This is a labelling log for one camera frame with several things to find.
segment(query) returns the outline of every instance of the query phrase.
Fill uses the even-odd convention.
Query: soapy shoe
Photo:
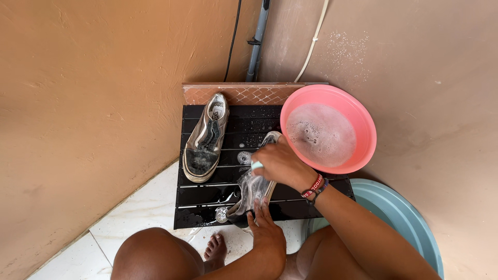
[[[276,131],[268,132],[261,143],[261,147],[268,143],[277,143],[281,135]],[[227,211],[227,219],[246,232],[250,232],[247,212],[251,211],[252,216],[256,217],[254,214],[254,200],[258,198],[262,201],[264,197],[270,200],[276,185],[275,181],[267,181],[263,176],[252,176],[251,171],[251,169],[248,170],[237,180],[241,189],[241,199]]]
[[[204,183],[214,173],[229,115],[227,99],[216,93],[204,107],[202,117],[183,150],[183,172],[192,182]]]

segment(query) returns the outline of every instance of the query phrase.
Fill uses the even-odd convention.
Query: person
[[[264,167],[255,175],[309,189],[318,174],[294,153],[285,137],[252,155]],[[312,200],[315,194],[307,199]],[[330,226],[312,234],[294,254],[286,255],[283,231],[274,224],[268,200],[254,201],[248,212],[253,248],[225,266],[227,247],[215,234],[204,253],[205,262],[187,242],[160,228],[130,236],[120,247],[111,280],[169,279],[440,279],[424,258],[393,228],[332,186],[315,207]]]

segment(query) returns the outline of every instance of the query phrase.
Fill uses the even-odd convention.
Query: black cable
[[[237,8],[237,18],[235,19],[234,35],[232,36],[232,45],[230,46],[230,53],[228,54],[227,72],[225,73],[225,78],[223,79],[223,82],[227,81],[228,68],[230,67],[230,59],[232,58],[232,49],[234,48],[235,33],[237,33],[237,25],[239,24],[239,14],[241,14],[241,4],[242,0],[239,0],[239,8]]]

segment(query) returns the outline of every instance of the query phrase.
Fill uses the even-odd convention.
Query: red bracelet
[[[301,196],[304,197],[304,198],[306,198],[306,197],[310,196],[312,193],[315,193],[315,191],[318,189],[318,187],[320,186],[320,184],[322,183],[322,181],[323,181],[322,174],[318,174],[318,178],[316,179],[316,181],[313,184],[313,186],[310,189],[307,189],[307,190],[303,191],[301,193]]]

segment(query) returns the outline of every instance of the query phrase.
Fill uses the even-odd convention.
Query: soapy water
[[[250,165],[250,155],[251,153],[248,151],[241,151],[237,154],[237,160],[240,164]]]
[[[353,126],[332,107],[316,103],[299,106],[290,113],[286,128],[296,149],[321,166],[340,166],[355,152]]]

